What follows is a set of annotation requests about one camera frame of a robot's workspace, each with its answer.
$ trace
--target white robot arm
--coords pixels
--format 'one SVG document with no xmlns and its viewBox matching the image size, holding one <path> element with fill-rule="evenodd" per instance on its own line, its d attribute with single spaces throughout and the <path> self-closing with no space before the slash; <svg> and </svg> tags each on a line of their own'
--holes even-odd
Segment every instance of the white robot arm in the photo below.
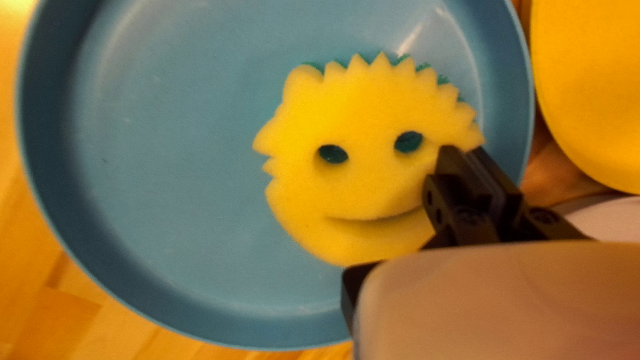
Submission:
<svg viewBox="0 0 640 360">
<path fill-rule="evenodd" d="M 481 149 L 443 147 L 424 194 L 424 251 L 343 273 L 356 360 L 640 359 L 640 245 L 529 207 Z"/>
</svg>

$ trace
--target wooden table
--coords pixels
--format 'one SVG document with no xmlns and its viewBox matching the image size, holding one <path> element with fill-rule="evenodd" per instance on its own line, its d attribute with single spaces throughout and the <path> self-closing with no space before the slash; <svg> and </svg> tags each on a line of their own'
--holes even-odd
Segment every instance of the wooden table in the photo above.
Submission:
<svg viewBox="0 0 640 360">
<path fill-rule="evenodd" d="M 527 25 L 529 0 L 513 0 Z M 104 293 L 54 239 L 29 192 L 13 128 L 17 53 L 33 0 L 0 0 L 0 360 L 341 360 L 351 344 L 296 352 L 208 345 L 162 329 Z M 548 206 L 611 191 L 584 175 L 536 119 L 522 190 Z"/>
</svg>

